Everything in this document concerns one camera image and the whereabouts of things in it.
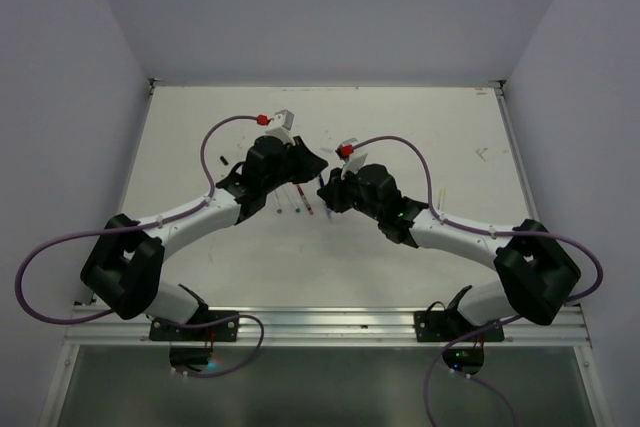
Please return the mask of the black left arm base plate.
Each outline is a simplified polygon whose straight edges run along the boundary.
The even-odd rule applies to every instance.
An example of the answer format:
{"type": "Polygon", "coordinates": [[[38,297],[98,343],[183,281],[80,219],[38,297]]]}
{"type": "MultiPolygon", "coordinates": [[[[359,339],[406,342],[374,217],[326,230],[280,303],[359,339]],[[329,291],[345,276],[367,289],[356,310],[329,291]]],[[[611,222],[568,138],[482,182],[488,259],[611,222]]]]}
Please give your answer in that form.
{"type": "Polygon", "coordinates": [[[205,309],[196,312],[186,327],[153,320],[149,339],[170,344],[169,363],[173,369],[189,374],[212,373],[218,369],[213,347],[237,340],[238,315],[232,310],[205,309]]]}

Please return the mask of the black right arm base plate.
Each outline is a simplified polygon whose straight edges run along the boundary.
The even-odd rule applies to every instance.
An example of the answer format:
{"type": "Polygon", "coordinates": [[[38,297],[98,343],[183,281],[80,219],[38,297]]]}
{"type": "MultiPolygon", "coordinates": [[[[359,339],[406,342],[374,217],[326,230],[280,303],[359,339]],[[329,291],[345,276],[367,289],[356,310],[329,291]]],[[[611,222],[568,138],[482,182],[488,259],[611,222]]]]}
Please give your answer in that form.
{"type": "MultiPolygon", "coordinates": [[[[413,327],[419,343],[449,343],[458,337],[476,330],[464,317],[452,309],[436,310],[443,307],[440,301],[432,303],[425,310],[413,313],[413,327]]],[[[474,376],[480,372],[485,361],[485,344],[505,340],[502,327],[469,337],[470,347],[450,347],[439,355],[441,362],[461,374],[474,376]]]]}

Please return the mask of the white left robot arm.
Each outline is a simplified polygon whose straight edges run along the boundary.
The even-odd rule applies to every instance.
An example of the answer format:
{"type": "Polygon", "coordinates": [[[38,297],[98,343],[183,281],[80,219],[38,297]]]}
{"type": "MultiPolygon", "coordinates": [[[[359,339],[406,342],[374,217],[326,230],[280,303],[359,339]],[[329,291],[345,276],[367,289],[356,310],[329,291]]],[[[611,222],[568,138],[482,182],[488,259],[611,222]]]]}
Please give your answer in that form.
{"type": "Polygon", "coordinates": [[[81,281],[120,318],[146,314],[172,322],[185,339],[197,339],[208,326],[204,301],[184,286],[162,282],[164,262],[200,238],[246,221],[265,206],[271,192],[312,181],[327,166],[299,137],[285,143],[261,136],[213,191],[156,217],[111,218],[81,281]]]}

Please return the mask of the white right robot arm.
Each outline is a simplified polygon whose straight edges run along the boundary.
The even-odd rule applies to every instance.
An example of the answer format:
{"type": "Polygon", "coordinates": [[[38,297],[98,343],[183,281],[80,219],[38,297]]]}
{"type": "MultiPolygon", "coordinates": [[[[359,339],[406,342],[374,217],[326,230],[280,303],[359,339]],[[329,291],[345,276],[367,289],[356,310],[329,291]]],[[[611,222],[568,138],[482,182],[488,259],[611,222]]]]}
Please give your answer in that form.
{"type": "Polygon", "coordinates": [[[500,237],[491,226],[464,230],[436,218],[427,203],[401,193],[380,164],[355,172],[333,169],[320,196],[336,213],[355,210],[373,219],[391,242],[431,249],[473,261],[495,272],[495,281],[465,286],[449,302],[445,326],[451,336],[468,339],[480,327],[521,316],[547,326],[568,300],[581,271],[546,228],[532,219],[500,237]]]}

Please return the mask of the grey capped white marker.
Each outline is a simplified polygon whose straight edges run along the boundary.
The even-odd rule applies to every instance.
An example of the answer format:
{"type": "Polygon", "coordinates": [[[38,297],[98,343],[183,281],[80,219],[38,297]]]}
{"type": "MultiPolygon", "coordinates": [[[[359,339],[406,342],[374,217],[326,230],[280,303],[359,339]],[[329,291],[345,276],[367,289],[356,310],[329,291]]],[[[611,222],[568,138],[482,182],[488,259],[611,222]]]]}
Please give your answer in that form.
{"type": "Polygon", "coordinates": [[[283,213],[283,208],[282,208],[282,204],[281,204],[280,197],[279,197],[279,194],[278,194],[277,190],[273,192],[273,195],[274,195],[274,199],[275,199],[275,203],[276,203],[276,212],[278,214],[282,214],[283,213]]]}

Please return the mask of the green capped white marker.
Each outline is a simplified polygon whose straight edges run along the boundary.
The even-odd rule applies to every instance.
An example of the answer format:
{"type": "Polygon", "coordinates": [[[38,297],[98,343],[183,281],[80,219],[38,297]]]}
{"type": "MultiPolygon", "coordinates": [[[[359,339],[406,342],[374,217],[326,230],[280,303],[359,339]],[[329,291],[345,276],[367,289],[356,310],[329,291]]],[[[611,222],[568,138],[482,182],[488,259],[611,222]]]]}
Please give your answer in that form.
{"type": "Polygon", "coordinates": [[[285,193],[287,194],[289,202],[291,203],[292,207],[294,208],[294,211],[296,213],[301,213],[301,207],[299,206],[298,201],[295,199],[295,197],[292,194],[292,192],[291,192],[289,187],[285,188],[285,193]]]}

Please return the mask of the blue gel pen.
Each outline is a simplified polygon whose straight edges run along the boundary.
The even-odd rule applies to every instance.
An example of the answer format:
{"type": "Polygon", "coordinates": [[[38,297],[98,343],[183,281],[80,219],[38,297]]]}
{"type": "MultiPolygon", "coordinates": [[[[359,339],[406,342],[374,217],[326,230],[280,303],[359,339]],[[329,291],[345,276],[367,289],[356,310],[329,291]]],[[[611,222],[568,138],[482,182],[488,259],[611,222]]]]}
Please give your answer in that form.
{"type": "Polygon", "coordinates": [[[318,184],[319,184],[318,196],[322,199],[324,210],[325,210],[327,218],[329,220],[331,220],[332,219],[332,211],[331,211],[329,205],[327,204],[325,197],[320,193],[321,191],[324,192],[323,189],[325,188],[326,184],[325,184],[325,181],[323,179],[322,174],[319,174],[317,178],[318,178],[318,184]]]}

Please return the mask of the yellow capped white marker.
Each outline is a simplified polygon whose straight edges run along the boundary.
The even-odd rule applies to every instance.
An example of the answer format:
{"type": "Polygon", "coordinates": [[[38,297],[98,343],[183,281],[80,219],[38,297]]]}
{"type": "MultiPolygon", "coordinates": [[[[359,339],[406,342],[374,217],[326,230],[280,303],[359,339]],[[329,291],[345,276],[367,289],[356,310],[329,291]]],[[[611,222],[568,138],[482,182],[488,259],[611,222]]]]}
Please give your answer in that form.
{"type": "Polygon", "coordinates": [[[446,200],[446,189],[445,188],[441,188],[438,194],[438,202],[437,202],[437,209],[439,210],[443,210],[444,206],[445,206],[445,200],[446,200]]]}

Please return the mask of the red gel pen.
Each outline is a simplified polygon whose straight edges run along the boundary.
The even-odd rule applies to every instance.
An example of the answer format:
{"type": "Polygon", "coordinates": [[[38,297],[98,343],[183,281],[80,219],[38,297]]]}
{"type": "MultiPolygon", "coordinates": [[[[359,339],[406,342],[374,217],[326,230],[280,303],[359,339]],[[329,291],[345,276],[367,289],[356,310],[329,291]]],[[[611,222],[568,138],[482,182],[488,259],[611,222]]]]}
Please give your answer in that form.
{"type": "Polygon", "coordinates": [[[298,192],[298,194],[299,194],[299,196],[301,198],[301,201],[302,201],[306,211],[308,212],[308,214],[310,216],[313,216],[314,215],[314,210],[313,210],[311,204],[309,203],[303,188],[301,187],[301,185],[296,184],[296,189],[297,189],[297,192],[298,192]]]}

